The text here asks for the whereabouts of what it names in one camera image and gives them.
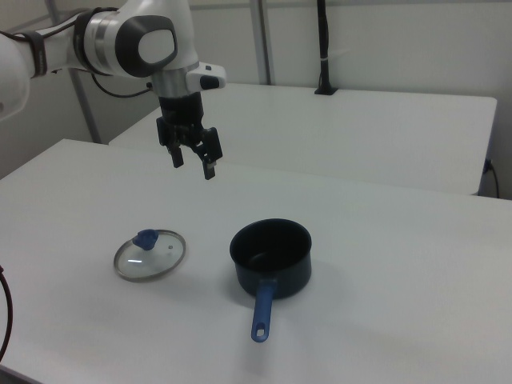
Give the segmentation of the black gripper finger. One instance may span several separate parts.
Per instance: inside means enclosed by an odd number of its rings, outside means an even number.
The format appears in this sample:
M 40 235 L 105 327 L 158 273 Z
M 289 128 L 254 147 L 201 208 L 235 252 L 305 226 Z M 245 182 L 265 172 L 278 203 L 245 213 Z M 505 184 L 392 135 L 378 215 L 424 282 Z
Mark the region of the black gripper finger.
M 176 127 L 165 121 L 164 117 L 156 120 L 158 130 L 158 140 L 161 146 L 167 148 L 171 156 L 173 167 L 179 168 L 184 164 L 181 143 L 177 135 Z
M 215 127 L 201 130 L 199 143 L 193 146 L 193 152 L 202 161 L 205 180 L 211 180 L 215 176 L 217 160 L 223 156 L 218 131 Z

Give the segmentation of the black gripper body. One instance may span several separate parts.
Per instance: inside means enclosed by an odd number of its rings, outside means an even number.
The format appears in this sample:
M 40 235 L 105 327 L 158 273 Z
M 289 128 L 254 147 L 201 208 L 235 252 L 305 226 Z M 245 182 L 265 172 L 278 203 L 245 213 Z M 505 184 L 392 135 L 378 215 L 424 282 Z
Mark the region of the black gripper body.
M 201 141 L 204 115 L 199 92 L 180 98 L 158 98 L 162 116 L 158 118 L 158 140 L 162 146 L 196 147 Z

